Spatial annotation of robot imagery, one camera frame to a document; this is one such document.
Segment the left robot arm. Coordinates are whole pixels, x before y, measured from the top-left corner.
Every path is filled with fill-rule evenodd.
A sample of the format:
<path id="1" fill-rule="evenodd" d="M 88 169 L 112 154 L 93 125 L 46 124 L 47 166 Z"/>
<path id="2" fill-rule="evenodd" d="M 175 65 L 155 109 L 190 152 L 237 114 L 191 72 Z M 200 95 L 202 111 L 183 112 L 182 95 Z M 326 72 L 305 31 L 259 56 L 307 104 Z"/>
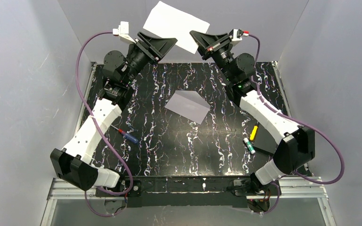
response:
<path id="1" fill-rule="evenodd" d="M 105 133 L 131 100 L 136 76 L 147 64 L 162 60 L 177 43 L 176 38 L 155 38 L 142 32 L 136 39 L 128 34 L 113 35 L 129 43 L 127 54 L 112 50 L 105 55 L 103 88 L 94 107 L 88 105 L 81 89 L 77 89 L 89 117 L 63 148 L 54 149 L 50 154 L 57 177 L 83 191 L 92 187 L 115 188 L 121 180 L 121 174 L 113 169 L 92 166 L 92 157 L 102 140 L 113 149 Z"/>

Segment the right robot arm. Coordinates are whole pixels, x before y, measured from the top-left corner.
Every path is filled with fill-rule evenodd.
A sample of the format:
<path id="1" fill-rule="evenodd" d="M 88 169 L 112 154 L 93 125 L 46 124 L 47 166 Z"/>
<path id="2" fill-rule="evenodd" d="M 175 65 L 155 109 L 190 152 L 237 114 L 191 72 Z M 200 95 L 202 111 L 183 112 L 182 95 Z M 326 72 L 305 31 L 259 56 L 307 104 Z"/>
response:
<path id="1" fill-rule="evenodd" d="M 272 159 L 251 173 L 240 188 L 259 192 L 312 160 L 315 157 L 314 130 L 286 118 L 260 94 L 252 79 L 256 61 L 251 54 L 233 56 L 234 44 L 248 36 L 248 32 L 234 29 L 230 33 L 212 35 L 190 31 L 190 35 L 202 59 L 212 58 L 229 82 L 224 88 L 229 100 L 252 115 L 278 144 Z"/>

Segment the tan bordered letter paper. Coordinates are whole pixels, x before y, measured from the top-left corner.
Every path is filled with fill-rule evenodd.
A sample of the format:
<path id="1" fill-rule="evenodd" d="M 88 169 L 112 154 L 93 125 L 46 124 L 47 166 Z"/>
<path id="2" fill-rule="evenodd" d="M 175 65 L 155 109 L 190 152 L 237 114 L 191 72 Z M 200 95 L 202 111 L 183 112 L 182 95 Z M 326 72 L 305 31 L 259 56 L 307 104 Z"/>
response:
<path id="1" fill-rule="evenodd" d="M 160 38 L 176 38 L 178 47 L 195 54 L 198 46 L 189 32 L 206 33 L 209 26 L 208 22 L 159 1 L 148 15 L 143 29 Z"/>

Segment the lavender paper envelope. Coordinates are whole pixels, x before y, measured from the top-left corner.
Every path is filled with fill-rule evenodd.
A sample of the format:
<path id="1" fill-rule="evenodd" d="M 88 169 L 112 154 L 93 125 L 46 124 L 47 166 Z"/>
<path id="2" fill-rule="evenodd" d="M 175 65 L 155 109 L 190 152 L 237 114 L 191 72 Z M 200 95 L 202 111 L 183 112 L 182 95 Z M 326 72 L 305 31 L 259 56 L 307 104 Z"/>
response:
<path id="1" fill-rule="evenodd" d="M 211 106 L 196 91 L 177 90 L 166 103 L 165 108 L 201 124 Z"/>

